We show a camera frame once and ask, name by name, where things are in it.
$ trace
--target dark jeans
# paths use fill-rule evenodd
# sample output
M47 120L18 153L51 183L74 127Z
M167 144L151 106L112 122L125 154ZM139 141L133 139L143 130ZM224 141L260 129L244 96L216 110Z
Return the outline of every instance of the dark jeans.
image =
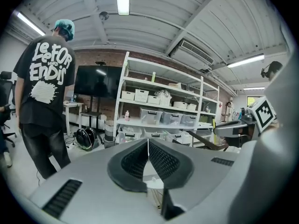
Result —
M67 154L62 130L52 135L39 134L34 137L26 133L26 129L22 128L21 131L25 147L44 179L56 173L56 169L50 162L48 154L53 154L61 168L64 168L71 162Z
M6 146L6 142L4 140L2 130L0 130L0 154L4 152L8 152L8 148Z

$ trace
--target bottle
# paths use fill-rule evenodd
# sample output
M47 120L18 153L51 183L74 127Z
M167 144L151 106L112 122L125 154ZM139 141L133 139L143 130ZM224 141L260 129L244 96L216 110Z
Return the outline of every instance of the bottle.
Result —
M125 121L129 121L129 110L125 113Z
M152 81L152 82L155 82L155 77L156 77L156 73L153 72L153 75L152 75L152 77L151 77L151 81Z

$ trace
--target brick wall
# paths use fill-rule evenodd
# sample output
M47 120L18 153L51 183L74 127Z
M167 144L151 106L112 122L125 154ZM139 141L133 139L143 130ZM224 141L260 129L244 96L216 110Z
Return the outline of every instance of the brick wall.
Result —
M123 61L125 59L125 54L126 54L126 51L124 51L124 50L114 50L114 49L78 50L78 51L76 51L75 76L77 74L77 69L78 69L79 65L96 65L95 62L101 62L102 61L102 62L105 62L106 65L109 65L109 66L121 67L123 65ZM187 69L186 67L184 67L180 64L177 64L177 63L171 62L171 61L167 61L167 60L164 60L162 58L158 58L158 57L155 57L155 56L149 56L149 55L141 54L141 53L137 53L137 52L130 52L130 57L139 58L139 59L155 62L155 63L158 63L158 64L162 64L162 65L172 67L174 69L180 70L182 72L185 72L185 73L188 73L190 75L193 75L195 77L200 78L200 75L198 75L194 71L189 70L189 69ZM130 73L129 76L135 77L135 78L140 78L140 79L144 79L146 77L146 75L141 75L139 73L133 73L133 74ZM158 82L158 83L162 83L162 84L168 84L169 83L168 81L163 80L163 79L159 79L159 78L156 78L155 81ZM205 79L205 82L217 87L216 84L209 81L208 79ZM69 88L69 90L73 90L74 85L69 86L68 88ZM208 92L208 97L213 98L213 99L217 99L217 92L216 91L215 92L213 92L213 91ZM178 98L178 97L174 97L172 99L172 101L181 101L181 100L182 100L182 98ZM222 89L220 89L219 100L222 101L223 103L226 103L229 100L229 95ZM84 103L85 105L87 105L89 107L90 97L85 96L85 95L79 95L78 96L78 102L82 102L82 103ZM97 98L94 98L93 99L93 111L96 111L96 109L97 109L97 102L98 102ZM128 109L130 110L130 114L132 116L138 116L139 115L138 106L134 106L132 104L126 104L125 103L124 106L123 106L123 111L125 112ZM105 114L108 119L114 119L114 110L115 110L115 100L101 98L100 112ZM78 113L78 110L75 111L75 110L71 109L71 112Z

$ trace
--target window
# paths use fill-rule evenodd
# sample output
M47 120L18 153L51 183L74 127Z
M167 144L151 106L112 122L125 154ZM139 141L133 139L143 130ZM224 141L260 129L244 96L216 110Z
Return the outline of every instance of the window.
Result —
M256 102L260 97L262 96L247 96L247 107Z

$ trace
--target black tv screen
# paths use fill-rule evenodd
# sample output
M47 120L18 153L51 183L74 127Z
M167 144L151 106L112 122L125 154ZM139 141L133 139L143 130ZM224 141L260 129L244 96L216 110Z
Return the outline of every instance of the black tv screen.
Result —
M104 65L79 66L74 93L116 99L121 69Z

